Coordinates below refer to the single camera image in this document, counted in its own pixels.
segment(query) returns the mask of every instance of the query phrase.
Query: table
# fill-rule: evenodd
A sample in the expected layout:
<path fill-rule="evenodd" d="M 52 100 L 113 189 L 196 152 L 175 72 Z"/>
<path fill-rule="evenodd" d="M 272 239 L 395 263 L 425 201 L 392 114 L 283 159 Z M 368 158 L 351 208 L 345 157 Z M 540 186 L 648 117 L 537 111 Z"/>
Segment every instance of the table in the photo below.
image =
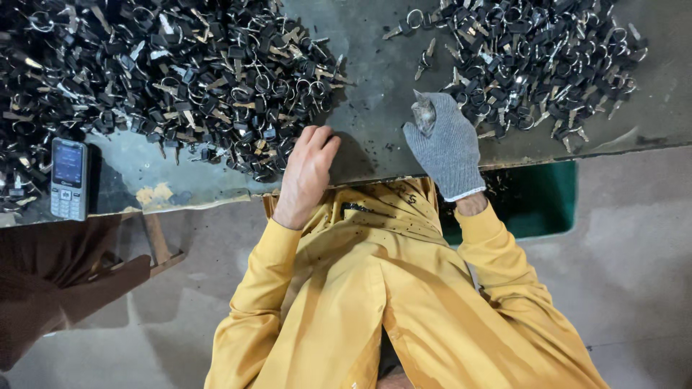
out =
<path fill-rule="evenodd" d="M 436 2 L 402 0 L 284 0 L 284 13 L 299 17 L 313 38 L 329 37 L 327 48 L 345 56 L 343 73 L 354 83 L 339 92 L 334 110 L 316 124 L 331 125 L 343 138 L 331 169 L 331 183 L 345 185 L 415 177 L 424 174 L 406 145 L 401 126 L 412 120 L 412 90 L 437 91 L 451 80 L 452 59 L 444 44 L 453 44 L 445 30 L 415 30 L 409 37 L 385 41 L 384 26 L 394 26 L 413 8 L 429 9 Z M 590 142 L 571 139 L 575 151 L 550 138 L 553 120 L 529 133 L 511 130 L 500 141 L 480 141 L 482 168 L 503 168 L 564 161 L 603 154 L 692 144 L 690 122 L 692 85 L 689 64 L 692 8 L 685 0 L 621 0 L 614 9 L 620 24 L 636 25 L 649 38 L 648 57 L 633 76 L 639 90 L 612 120 L 599 114 L 586 121 Z M 413 76 L 420 52 L 437 37 L 434 64 L 417 82 Z M 608 111 L 612 102 L 606 105 Z M 251 176 L 223 164 L 189 162 L 180 153 L 180 166 L 172 156 L 163 160 L 145 137 L 120 132 L 109 138 L 88 136 L 100 149 L 94 171 L 89 212 L 92 215 L 142 210 L 144 213 L 176 209 L 210 208 L 251 195 L 277 192 L 280 182 L 260 184 Z M 34 201 L 14 220 L 0 216 L 0 226 L 55 221 L 48 199 Z"/>

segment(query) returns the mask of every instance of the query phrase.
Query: yellow sleeve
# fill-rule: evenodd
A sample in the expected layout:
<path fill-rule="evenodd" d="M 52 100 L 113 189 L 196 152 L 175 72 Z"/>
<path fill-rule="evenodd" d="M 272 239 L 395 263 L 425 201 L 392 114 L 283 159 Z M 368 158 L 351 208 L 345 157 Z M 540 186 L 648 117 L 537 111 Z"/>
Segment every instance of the yellow sleeve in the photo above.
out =
<path fill-rule="evenodd" d="M 205 389 L 245 388 L 259 374 L 279 336 L 301 231 L 273 219 L 248 259 L 248 270 L 230 301 L 230 315 L 214 334 Z"/>
<path fill-rule="evenodd" d="M 539 350 L 591 382 L 607 387 L 576 329 L 552 304 L 545 285 L 492 206 L 476 216 L 455 213 L 464 242 L 459 255 L 472 264 L 486 298 L 507 322 Z"/>

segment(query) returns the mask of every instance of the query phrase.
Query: green bin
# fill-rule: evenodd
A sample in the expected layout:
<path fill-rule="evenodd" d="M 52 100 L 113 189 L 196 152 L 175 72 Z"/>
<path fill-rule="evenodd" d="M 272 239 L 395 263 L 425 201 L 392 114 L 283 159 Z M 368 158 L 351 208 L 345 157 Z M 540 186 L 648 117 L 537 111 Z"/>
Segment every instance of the green bin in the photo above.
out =
<path fill-rule="evenodd" d="M 483 172 L 489 183 L 486 196 L 517 239 L 566 233 L 574 226 L 576 172 L 575 161 L 490 170 Z M 462 242 L 453 208 L 448 203 L 440 210 L 450 245 Z"/>

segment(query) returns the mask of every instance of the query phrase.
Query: yellow shirt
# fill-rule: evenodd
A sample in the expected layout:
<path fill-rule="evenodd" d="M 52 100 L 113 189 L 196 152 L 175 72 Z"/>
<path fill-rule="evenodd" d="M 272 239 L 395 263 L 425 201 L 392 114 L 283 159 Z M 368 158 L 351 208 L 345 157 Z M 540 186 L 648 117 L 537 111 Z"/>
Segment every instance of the yellow shirt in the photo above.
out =
<path fill-rule="evenodd" d="M 303 231 L 270 219 L 205 388 L 375 388 L 382 325 L 416 388 L 607 388 L 492 207 L 456 214 L 454 251 L 431 185 L 328 191 Z"/>

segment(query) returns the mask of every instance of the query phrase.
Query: gray knit glove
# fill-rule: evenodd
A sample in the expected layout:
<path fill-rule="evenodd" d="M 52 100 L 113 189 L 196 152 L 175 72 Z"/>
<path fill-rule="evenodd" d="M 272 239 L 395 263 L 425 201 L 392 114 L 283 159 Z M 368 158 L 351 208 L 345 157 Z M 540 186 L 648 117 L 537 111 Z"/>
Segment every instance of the gray knit glove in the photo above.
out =
<path fill-rule="evenodd" d="M 485 190 L 478 172 L 478 138 L 471 122 L 447 93 L 417 93 L 411 109 L 416 123 L 406 123 L 408 147 L 435 181 L 445 201 L 456 201 Z M 426 108 L 427 100 L 432 106 Z"/>

